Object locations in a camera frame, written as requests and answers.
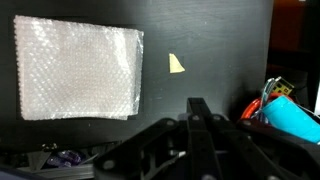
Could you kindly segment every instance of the dark background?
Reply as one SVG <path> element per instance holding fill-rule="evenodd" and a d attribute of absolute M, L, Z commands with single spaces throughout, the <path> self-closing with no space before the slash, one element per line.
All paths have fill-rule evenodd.
<path fill-rule="evenodd" d="M 203 97 L 214 113 L 239 117 L 263 86 L 270 0 L 2 0 L 0 2 L 0 147 L 30 151 L 124 140 L 163 118 L 186 111 L 188 97 Z M 142 92 L 128 121 L 24 121 L 20 116 L 13 33 L 15 15 L 144 31 Z M 169 73 L 168 54 L 186 69 Z"/>
<path fill-rule="evenodd" d="M 320 77 L 320 1 L 274 0 L 267 76 L 281 75 L 314 110 Z"/>

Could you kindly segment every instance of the turquoise container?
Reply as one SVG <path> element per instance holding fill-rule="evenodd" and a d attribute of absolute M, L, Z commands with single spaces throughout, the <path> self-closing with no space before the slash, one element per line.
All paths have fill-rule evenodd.
<path fill-rule="evenodd" d="M 313 143 L 320 142 L 320 125 L 285 96 L 262 109 L 272 126 Z"/>

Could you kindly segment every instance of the bubble wrap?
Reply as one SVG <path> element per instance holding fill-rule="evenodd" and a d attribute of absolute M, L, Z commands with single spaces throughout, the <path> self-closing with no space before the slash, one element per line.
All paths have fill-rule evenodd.
<path fill-rule="evenodd" d="M 143 32 L 16 16 L 25 120 L 138 113 Z"/>

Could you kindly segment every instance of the purple object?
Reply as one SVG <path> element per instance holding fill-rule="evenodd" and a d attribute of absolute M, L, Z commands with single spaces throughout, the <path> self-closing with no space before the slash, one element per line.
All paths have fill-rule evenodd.
<path fill-rule="evenodd" d="M 62 158 L 59 158 L 57 156 L 50 156 L 49 159 L 47 160 L 47 164 L 51 166 L 57 166 L 57 167 L 71 167 L 72 164 Z"/>
<path fill-rule="evenodd" d="M 80 154 L 71 150 L 58 152 L 58 156 L 71 162 L 72 165 L 78 165 L 82 161 Z"/>

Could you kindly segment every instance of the orange object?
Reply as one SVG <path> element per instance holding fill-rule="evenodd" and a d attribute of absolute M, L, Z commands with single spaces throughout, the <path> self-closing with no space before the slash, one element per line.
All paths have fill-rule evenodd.
<path fill-rule="evenodd" d="M 284 96 L 281 93 L 271 93 L 268 100 L 274 100 L 279 96 Z M 241 119 L 250 119 L 252 114 L 260 108 L 261 98 L 253 100 L 249 106 L 243 111 Z"/>

